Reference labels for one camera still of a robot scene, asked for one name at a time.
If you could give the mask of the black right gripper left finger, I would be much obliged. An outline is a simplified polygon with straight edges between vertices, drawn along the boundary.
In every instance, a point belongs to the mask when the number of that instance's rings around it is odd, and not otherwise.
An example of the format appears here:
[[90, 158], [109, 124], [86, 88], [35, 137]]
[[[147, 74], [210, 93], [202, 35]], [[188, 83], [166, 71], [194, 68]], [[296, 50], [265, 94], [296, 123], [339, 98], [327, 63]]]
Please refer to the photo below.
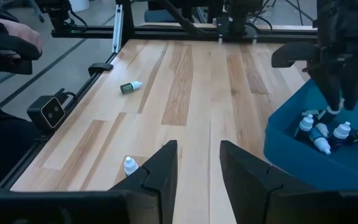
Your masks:
[[172, 224], [177, 176], [178, 144], [171, 140], [109, 190], [0, 189], [0, 224]]

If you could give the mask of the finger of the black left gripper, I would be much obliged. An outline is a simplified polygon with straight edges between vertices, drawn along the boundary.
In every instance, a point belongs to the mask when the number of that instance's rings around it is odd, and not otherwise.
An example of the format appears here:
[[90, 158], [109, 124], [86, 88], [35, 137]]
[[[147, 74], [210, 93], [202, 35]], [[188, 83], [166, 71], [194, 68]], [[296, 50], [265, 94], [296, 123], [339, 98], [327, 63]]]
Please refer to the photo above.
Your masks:
[[308, 74], [316, 83], [327, 104], [333, 111], [340, 109], [341, 63], [309, 63]]
[[344, 64], [342, 97], [344, 98], [345, 109], [352, 111], [358, 101], [358, 60]]

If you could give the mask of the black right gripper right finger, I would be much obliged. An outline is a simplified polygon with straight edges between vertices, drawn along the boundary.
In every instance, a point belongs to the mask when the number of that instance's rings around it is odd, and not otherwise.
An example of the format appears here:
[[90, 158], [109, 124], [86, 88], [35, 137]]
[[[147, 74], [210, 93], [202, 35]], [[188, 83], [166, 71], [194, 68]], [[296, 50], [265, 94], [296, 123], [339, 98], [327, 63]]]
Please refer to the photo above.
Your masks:
[[318, 190], [227, 140], [219, 158], [237, 224], [358, 224], [358, 190]]

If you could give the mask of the small brown dropper bottle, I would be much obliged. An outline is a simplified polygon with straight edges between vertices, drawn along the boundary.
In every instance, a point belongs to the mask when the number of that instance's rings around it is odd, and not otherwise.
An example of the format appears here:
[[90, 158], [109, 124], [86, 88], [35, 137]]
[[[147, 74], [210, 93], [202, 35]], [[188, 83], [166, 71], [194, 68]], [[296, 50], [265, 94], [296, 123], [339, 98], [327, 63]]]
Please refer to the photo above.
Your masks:
[[340, 111], [331, 111], [326, 109], [321, 110], [315, 116], [315, 126], [325, 138], [329, 135], [327, 124], [330, 123], [339, 113]]

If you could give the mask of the small purple dropper bottle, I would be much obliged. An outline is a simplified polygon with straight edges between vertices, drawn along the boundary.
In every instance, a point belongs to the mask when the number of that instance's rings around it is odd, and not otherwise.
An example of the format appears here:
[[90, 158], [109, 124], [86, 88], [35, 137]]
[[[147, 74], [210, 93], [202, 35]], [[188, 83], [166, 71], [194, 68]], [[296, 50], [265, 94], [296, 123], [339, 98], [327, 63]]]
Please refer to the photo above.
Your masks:
[[336, 127], [332, 133], [332, 135], [329, 138], [329, 143], [332, 148], [337, 148], [342, 146], [347, 137], [349, 136], [349, 133], [351, 131], [351, 124], [350, 122], [346, 121], [345, 123], [340, 124], [338, 127]]

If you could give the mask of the blue plastic bin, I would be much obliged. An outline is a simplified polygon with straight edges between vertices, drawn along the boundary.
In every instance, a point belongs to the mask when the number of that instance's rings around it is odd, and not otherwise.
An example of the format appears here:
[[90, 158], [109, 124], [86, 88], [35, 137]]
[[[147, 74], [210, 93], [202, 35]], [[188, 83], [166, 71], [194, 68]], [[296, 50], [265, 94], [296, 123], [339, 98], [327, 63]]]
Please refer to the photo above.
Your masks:
[[[358, 142], [343, 145], [327, 156], [310, 142], [299, 142], [294, 132], [301, 112], [324, 109], [327, 103], [314, 81], [306, 82], [268, 119], [264, 155], [268, 161], [303, 182], [323, 190], [358, 190]], [[333, 130], [350, 122], [358, 129], [358, 102], [352, 111], [341, 111], [328, 124]]]

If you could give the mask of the black table clamp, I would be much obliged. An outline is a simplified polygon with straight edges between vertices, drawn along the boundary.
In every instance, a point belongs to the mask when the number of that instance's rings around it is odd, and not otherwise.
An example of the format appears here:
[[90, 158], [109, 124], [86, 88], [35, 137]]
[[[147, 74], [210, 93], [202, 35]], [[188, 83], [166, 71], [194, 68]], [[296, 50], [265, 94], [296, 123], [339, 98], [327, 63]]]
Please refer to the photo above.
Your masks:
[[110, 63], [94, 63], [88, 67], [88, 73], [92, 77], [95, 73], [103, 73], [112, 70], [114, 67]]

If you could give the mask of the blue chair seat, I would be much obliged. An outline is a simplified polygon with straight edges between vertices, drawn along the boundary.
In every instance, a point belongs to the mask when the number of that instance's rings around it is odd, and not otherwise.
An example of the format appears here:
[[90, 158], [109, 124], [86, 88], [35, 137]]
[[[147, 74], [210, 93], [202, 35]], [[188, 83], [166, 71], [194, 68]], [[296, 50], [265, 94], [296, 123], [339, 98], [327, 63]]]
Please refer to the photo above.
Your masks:
[[144, 13], [145, 22], [176, 22], [177, 20], [166, 10], [147, 10]]

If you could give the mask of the person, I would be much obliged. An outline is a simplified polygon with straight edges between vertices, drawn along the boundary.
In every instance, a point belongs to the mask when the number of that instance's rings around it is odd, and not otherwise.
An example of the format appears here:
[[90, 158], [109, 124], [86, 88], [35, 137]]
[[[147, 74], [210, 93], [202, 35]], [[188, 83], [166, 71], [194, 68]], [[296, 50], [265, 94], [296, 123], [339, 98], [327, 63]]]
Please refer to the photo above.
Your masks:
[[33, 123], [0, 109], [0, 182], [40, 136]]

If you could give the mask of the white bucket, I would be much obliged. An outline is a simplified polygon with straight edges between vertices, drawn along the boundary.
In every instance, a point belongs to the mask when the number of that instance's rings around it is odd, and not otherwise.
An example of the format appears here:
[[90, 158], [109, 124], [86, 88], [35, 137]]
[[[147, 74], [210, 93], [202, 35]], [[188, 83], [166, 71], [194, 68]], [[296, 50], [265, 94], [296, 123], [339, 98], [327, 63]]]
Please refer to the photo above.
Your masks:
[[90, 8], [90, 0], [69, 0], [74, 12], [85, 11]]

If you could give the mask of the person's hand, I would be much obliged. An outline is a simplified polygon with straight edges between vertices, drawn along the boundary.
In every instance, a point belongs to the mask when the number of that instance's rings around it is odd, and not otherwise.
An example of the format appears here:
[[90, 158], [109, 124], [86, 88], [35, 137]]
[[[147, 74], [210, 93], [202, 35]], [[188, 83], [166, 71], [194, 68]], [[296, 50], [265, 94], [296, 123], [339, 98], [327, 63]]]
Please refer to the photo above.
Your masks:
[[25, 24], [6, 19], [0, 19], [0, 23], [6, 28], [9, 35], [19, 37], [36, 46], [42, 55], [42, 40], [40, 34]]

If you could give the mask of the black aluminium table frame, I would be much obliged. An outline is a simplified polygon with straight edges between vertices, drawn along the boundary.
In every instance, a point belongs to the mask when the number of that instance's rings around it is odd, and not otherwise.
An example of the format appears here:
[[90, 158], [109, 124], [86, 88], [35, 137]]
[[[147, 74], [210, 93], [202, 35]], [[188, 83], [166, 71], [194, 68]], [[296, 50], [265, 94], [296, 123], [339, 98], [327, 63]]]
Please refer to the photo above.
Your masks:
[[[51, 31], [53, 38], [79, 38], [79, 39], [114, 39], [115, 32], [119, 33], [120, 44], [113, 48], [112, 53], [106, 63], [118, 55], [122, 47], [131, 39], [144, 40], [194, 40], [194, 41], [215, 41], [223, 42], [263, 42], [263, 43], [287, 43], [287, 42], [311, 42], [317, 41], [317, 30], [307, 26], [280, 27], [257, 26], [246, 22], [243, 32], [233, 32], [231, 20], [225, 16], [218, 6], [224, 3], [223, 0], [212, 0], [208, 5], [211, 14], [206, 24], [192, 24], [180, 13], [174, 11], [174, 6], [168, 0], [156, 0], [161, 6], [173, 16], [177, 21], [174, 23], [152, 23], [148, 22], [144, 26], [136, 27], [132, 18], [132, 3], [137, 0], [116, 0], [117, 5], [122, 9], [115, 13], [115, 18], [119, 20], [118, 25], [114, 26], [88, 26], [85, 31], [65, 30], [56, 32]], [[76, 97], [68, 104], [66, 110], [72, 112], [74, 107], [85, 96], [102, 73], [95, 73], [81, 87]]]

